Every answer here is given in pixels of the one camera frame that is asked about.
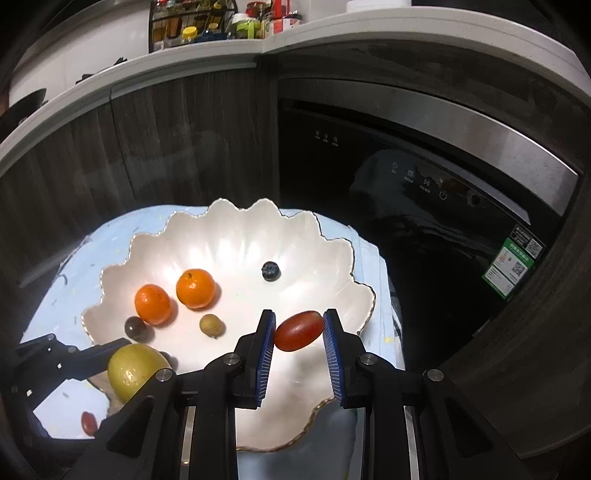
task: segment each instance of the white ceramic bowl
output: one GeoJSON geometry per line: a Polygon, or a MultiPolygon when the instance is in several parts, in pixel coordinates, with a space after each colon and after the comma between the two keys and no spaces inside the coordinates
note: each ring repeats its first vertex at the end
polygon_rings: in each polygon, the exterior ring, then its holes
{"type": "MultiPolygon", "coordinates": [[[[279,325],[303,310],[336,308],[344,329],[359,333],[375,294],[354,281],[353,262],[351,243],[324,238],[311,212],[286,217],[267,199],[247,210],[219,199],[203,215],[173,213],[156,235],[136,234],[128,259],[102,271],[101,302],[88,308],[82,321],[95,343],[124,337],[125,319],[136,314],[136,291],[146,283],[161,286],[177,312],[171,323],[155,329],[150,345],[176,357],[182,374],[233,351],[240,336],[255,331],[264,309],[275,312],[279,325]],[[275,282],[261,275],[269,260],[281,269],[275,282]],[[218,283],[221,295],[211,307],[196,312],[176,300],[176,282],[188,268],[203,268],[218,283]],[[205,313],[225,322],[223,336],[213,339],[200,331],[205,313]]],[[[238,448],[276,450],[292,443],[331,397],[322,336],[297,352],[276,348],[262,407],[236,411],[238,448]]]]}

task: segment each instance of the spice rack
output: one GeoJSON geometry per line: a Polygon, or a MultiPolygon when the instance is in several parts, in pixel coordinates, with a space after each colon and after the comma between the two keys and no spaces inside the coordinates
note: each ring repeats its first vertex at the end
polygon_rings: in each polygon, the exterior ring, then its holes
{"type": "Polygon", "coordinates": [[[181,45],[183,29],[191,26],[197,27],[194,42],[225,39],[229,21],[237,12],[235,0],[152,0],[148,22],[148,51],[151,53],[181,45]],[[203,36],[210,23],[218,23],[217,29],[203,36]]]}

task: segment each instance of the yellow bottle cap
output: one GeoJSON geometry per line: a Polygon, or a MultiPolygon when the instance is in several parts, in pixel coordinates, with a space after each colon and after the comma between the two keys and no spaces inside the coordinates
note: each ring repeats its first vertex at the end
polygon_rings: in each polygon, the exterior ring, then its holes
{"type": "Polygon", "coordinates": [[[191,40],[197,37],[197,27],[185,27],[183,28],[183,39],[191,40]]]}

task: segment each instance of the mandarin orange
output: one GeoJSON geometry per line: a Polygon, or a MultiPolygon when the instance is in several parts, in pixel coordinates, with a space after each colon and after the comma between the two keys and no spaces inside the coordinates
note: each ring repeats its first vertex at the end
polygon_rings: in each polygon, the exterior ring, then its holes
{"type": "Polygon", "coordinates": [[[159,325],[170,317],[170,297],[162,287],[151,283],[141,287],[135,294],[135,311],[146,323],[159,325]]]}
{"type": "Polygon", "coordinates": [[[201,268],[185,271],[177,281],[177,298],[190,309],[209,305],[216,295],[216,283],[209,272],[201,268]]]}

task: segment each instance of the white countertop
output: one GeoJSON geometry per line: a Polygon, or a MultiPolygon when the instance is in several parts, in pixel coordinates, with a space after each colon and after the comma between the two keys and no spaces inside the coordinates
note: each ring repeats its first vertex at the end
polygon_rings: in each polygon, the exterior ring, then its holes
{"type": "Polygon", "coordinates": [[[157,51],[96,73],[27,118],[0,144],[0,176],[43,138],[77,116],[173,78],[256,66],[256,56],[310,45],[371,39],[418,40],[468,48],[536,72],[591,106],[591,79],[576,55],[523,25],[459,9],[409,7],[335,15],[264,40],[206,42],[157,51]]]}

